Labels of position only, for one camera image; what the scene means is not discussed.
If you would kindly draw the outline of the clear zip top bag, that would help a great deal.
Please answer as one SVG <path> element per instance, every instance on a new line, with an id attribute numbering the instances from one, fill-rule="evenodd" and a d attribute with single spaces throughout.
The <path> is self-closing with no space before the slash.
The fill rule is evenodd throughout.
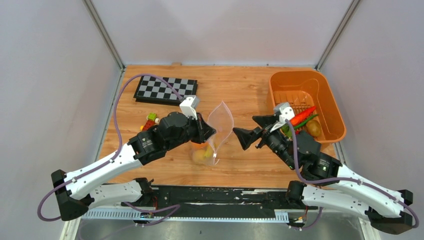
<path id="1" fill-rule="evenodd" d="M 193 143 L 190 157 L 195 164 L 214 166 L 223 158 L 224 146 L 233 133 L 233 114 L 227 104 L 222 101 L 211 111 L 206 123 L 215 129 L 215 133 L 205 143 Z"/>

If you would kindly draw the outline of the yellow wrinkled round fruit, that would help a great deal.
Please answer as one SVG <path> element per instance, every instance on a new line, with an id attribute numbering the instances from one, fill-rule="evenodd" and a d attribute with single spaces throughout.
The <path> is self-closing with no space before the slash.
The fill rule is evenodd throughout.
<path id="1" fill-rule="evenodd" d="M 206 151 L 204 149 L 196 149 L 192 153 L 192 161 L 198 165 L 205 165 L 207 158 L 205 157 Z"/>

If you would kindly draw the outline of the yellow toy banana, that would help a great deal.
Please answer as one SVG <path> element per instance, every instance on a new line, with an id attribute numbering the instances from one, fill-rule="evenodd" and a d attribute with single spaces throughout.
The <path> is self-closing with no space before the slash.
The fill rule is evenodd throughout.
<path id="1" fill-rule="evenodd" d="M 205 158 L 212 158 L 214 154 L 215 154 L 214 148 L 211 145 L 208 145 L 203 156 Z"/>

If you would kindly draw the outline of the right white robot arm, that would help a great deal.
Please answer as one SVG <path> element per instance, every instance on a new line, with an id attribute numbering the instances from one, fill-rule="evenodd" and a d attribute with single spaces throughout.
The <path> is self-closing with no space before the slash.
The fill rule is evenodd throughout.
<path id="1" fill-rule="evenodd" d="M 257 127 L 252 130 L 235 127 L 241 147 L 251 144 L 267 146 L 290 169 L 298 180 L 291 181 L 285 195 L 292 209 L 301 206 L 332 209 L 367 220 L 381 232 L 399 235 L 419 226 L 411 209 L 413 193 L 407 189 L 391 190 L 355 173 L 338 159 L 323 153 L 321 145 L 306 131 L 285 136 L 280 127 L 288 122 L 276 115 L 254 116 Z"/>

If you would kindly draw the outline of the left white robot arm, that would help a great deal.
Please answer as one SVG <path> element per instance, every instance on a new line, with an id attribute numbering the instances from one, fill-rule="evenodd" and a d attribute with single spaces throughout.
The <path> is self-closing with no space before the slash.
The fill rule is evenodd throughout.
<path id="1" fill-rule="evenodd" d="M 187 142 L 205 143 L 216 133 L 200 113 L 187 117 L 171 112 L 158 124 L 139 132 L 115 152 L 81 169 L 51 174 L 54 194 L 59 208 L 59 219 L 74 220 L 90 209 L 119 202 L 137 202 L 149 206 L 153 193 L 142 180 L 109 183 L 116 176 L 141 168 Z"/>

